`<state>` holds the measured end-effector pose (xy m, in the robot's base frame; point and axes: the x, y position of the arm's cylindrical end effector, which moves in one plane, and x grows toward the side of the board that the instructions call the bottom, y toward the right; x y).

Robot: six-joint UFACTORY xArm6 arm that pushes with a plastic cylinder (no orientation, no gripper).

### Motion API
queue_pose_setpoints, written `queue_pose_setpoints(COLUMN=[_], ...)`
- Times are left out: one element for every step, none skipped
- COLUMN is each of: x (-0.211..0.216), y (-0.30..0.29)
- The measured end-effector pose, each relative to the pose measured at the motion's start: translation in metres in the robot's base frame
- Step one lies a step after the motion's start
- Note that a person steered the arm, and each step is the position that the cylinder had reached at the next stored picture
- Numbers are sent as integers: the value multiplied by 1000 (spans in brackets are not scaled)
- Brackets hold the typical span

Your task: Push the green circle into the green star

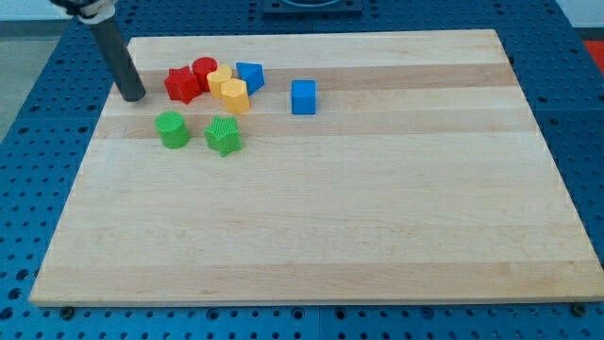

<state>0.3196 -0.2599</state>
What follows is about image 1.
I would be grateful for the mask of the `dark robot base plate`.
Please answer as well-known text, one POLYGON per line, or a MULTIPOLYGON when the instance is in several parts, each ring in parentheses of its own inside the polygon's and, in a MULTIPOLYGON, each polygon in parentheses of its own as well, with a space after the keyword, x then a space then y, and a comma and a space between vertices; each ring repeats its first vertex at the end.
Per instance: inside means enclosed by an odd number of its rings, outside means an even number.
POLYGON ((262 14, 268 16, 293 14, 361 14, 361 0, 262 0, 262 14))

